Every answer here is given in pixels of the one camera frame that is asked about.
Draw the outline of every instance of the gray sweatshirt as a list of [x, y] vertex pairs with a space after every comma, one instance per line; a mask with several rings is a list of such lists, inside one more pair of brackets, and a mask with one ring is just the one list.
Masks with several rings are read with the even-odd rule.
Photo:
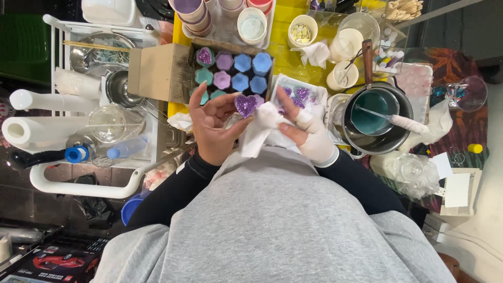
[[297, 153], [231, 155], [171, 227], [106, 246], [94, 283], [452, 282], [406, 216], [368, 216], [356, 198]]

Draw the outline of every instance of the black sleeve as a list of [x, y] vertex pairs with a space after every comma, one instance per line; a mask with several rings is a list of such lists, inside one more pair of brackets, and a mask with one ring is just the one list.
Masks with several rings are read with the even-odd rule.
[[326, 168], [315, 167], [321, 177], [346, 189], [362, 204], [368, 215], [395, 210], [408, 216], [394, 190], [345, 152], [339, 148], [337, 150], [339, 157], [332, 165]]
[[180, 172], [171, 174], [140, 203], [129, 219], [126, 230], [152, 224], [169, 227], [173, 214], [185, 208], [206, 188], [219, 168], [207, 163], [196, 153], [185, 162]]

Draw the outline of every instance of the blue bucket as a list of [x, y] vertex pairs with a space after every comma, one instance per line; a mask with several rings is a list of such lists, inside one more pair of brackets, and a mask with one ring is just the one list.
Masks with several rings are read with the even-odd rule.
[[124, 204], [124, 206], [121, 209], [121, 218], [122, 223], [124, 223], [125, 226], [127, 226], [127, 223], [129, 222], [129, 219], [133, 215], [133, 212], [136, 210], [136, 208], [140, 205], [140, 202], [142, 202], [145, 197], [146, 197], [145, 195], [141, 197], [139, 193], [134, 195]]

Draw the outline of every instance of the bandaged hand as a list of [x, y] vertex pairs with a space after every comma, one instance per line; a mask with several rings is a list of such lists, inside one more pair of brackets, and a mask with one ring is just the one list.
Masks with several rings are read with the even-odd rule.
[[325, 168], [332, 165], [339, 157], [339, 150], [328, 137], [323, 122], [307, 110], [297, 107], [282, 87], [277, 88], [276, 95], [285, 107], [285, 118], [296, 125], [279, 123], [280, 132], [294, 141], [314, 166]]

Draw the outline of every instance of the left hand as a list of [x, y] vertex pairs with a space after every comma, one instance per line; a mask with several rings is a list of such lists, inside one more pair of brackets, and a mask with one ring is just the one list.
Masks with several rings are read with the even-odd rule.
[[223, 129], [224, 123], [236, 112], [234, 98], [240, 93], [218, 96], [200, 106], [206, 91], [202, 83], [190, 97], [189, 114], [192, 118], [192, 130], [199, 147], [199, 155], [209, 164], [220, 166], [227, 159], [234, 141], [239, 138], [253, 117], [241, 119], [229, 129]]

